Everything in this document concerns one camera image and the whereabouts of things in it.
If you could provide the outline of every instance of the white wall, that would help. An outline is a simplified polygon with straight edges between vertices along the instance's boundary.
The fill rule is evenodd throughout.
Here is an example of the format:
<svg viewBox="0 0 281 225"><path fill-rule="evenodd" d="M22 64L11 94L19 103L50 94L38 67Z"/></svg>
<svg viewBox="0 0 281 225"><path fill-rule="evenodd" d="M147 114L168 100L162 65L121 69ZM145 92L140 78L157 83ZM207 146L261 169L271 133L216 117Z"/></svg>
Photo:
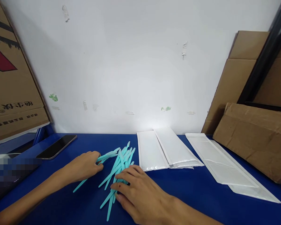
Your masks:
<svg viewBox="0 0 281 225"><path fill-rule="evenodd" d="M201 131L236 32L267 31L281 0L2 3L57 132L136 133L171 126L182 134ZM48 97L52 93L57 102ZM171 110L162 112L167 106Z"/></svg>

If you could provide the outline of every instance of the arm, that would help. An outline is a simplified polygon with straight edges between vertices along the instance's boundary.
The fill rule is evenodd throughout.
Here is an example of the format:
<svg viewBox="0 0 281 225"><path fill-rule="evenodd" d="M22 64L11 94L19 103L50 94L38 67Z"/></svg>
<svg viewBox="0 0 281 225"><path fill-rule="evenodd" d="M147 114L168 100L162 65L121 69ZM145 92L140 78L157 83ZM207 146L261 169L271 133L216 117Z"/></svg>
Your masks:
<svg viewBox="0 0 281 225"><path fill-rule="evenodd" d="M0 212L0 225L16 224L50 194L70 183L85 180L103 169L96 165L99 152L87 152L76 157L65 167L56 171L43 183L23 196L21 199Z"/></svg>
<svg viewBox="0 0 281 225"><path fill-rule="evenodd" d="M139 166L130 166L116 178L130 183L114 183L111 188L121 192L116 199L136 224L221 224L164 192Z"/></svg>

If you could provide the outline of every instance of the black metal frame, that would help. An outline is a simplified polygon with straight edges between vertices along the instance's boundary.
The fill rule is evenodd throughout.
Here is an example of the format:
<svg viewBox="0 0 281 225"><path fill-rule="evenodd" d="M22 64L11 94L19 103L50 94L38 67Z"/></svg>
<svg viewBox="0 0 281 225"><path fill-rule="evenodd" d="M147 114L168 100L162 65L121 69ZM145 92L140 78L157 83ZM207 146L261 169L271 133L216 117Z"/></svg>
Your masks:
<svg viewBox="0 0 281 225"><path fill-rule="evenodd" d="M254 65L254 68L247 80L247 83L238 99L238 104L245 104L258 108L281 111L281 107L264 105L253 102L264 79L272 67L279 51L281 50L281 7L273 22L269 36Z"/></svg>

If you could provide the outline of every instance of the cardboard box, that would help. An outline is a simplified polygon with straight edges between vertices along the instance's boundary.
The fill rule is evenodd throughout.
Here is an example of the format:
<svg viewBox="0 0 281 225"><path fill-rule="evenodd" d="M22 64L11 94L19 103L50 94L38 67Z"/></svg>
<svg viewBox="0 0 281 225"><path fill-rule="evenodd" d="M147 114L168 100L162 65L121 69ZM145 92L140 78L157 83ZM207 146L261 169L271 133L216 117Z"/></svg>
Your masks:
<svg viewBox="0 0 281 225"><path fill-rule="evenodd" d="M281 107L281 50L253 102Z"/></svg>
<svg viewBox="0 0 281 225"><path fill-rule="evenodd" d="M213 139L281 184L281 112L228 103Z"/></svg>
<svg viewBox="0 0 281 225"><path fill-rule="evenodd" d="M44 108L0 116L0 140L48 123Z"/></svg>
<svg viewBox="0 0 281 225"><path fill-rule="evenodd" d="M236 103L269 32L239 31L226 61L202 133L213 134L228 102Z"/></svg>
<svg viewBox="0 0 281 225"><path fill-rule="evenodd" d="M44 104L21 46L0 6L0 124L35 114L37 119L0 125L0 140L48 122Z"/></svg>

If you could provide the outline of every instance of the smartphone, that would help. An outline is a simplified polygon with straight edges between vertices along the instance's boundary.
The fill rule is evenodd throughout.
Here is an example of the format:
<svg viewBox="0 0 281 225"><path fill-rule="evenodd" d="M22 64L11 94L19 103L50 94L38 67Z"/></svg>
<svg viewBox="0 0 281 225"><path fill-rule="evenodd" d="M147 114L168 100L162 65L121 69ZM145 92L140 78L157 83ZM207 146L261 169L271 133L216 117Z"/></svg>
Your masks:
<svg viewBox="0 0 281 225"><path fill-rule="evenodd" d="M55 158L62 150L64 150L72 141L77 138L77 135L65 135L53 145L48 147L45 151L37 156L41 159L53 159Z"/></svg>

